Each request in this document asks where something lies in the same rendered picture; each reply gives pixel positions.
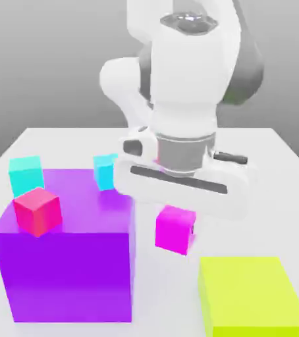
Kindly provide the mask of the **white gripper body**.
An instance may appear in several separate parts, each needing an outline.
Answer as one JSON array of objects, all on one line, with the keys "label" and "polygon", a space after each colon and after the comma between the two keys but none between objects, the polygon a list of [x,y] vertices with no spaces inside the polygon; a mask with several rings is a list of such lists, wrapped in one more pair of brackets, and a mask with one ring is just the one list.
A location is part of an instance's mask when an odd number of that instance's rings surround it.
[{"label": "white gripper body", "polygon": [[115,161],[113,179],[119,193],[136,201],[238,220],[248,212],[256,166],[212,160],[193,177],[173,177],[160,171],[155,163],[148,165],[122,156]]}]

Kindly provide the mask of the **small magenta cube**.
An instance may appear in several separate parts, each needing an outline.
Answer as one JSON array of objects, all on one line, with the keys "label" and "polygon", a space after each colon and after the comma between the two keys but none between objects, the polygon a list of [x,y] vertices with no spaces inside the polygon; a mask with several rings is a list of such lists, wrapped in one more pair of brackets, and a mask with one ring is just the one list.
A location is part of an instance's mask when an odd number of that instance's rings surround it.
[{"label": "small magenta cube", "polygon": [[195,238],[195,221],[195,212],[165,206],[156,218],[155,246],[187,255]]}]

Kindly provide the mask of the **small cyan cube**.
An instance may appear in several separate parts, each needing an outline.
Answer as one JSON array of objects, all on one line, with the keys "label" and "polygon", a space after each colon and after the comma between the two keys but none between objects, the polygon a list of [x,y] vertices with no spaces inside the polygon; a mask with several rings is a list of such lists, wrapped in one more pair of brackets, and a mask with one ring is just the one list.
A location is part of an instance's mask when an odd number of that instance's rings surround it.
[{"label": "small cyan cube", "polygon": [[94,177],[100,191],[113,190],[113,169],[116,153],[94,156]]}]

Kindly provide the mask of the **small red cube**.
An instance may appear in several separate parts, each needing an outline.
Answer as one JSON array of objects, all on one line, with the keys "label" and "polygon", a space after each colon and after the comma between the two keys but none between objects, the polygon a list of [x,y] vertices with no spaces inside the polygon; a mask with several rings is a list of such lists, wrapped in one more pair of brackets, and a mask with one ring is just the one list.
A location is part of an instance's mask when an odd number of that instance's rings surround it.
[{"label": "small red cube", "polygon": [[59,196],[36,188],[13,200],[18,227],[40,237],[63,221]]}]

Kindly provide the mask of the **small turquoise cube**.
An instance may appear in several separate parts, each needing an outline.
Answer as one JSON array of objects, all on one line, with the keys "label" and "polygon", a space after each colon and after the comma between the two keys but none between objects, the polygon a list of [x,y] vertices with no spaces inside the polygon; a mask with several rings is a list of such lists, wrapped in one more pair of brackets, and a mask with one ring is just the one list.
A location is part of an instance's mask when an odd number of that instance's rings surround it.
[{"label": "small turquoise cube", "polygon": [[14,198],[36,188],[44,188],[40,156],[10,159],[9,178]]}]

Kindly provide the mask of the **large yellow box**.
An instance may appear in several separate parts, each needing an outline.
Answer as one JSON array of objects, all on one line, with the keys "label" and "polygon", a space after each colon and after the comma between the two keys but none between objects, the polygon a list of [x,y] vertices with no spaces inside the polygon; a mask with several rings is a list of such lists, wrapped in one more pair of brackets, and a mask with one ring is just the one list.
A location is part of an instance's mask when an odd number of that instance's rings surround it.
[{"label": "large yellow box", "polygon": [[299,297],[278,257],[201,257],[205,337],[299,337]]}]

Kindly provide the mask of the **large purple box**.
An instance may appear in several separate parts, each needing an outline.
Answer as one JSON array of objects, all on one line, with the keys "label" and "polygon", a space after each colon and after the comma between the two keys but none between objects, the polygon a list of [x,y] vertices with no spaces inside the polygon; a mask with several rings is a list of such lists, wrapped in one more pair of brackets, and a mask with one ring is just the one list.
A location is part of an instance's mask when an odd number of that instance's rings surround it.
[{"label": "large purple box", "polygon": [[0,271],[16,322],[129,322],[135,274],[135,204],[100,191],[90,169],[46,169],[63,223],[39,238],[0,218]]}]

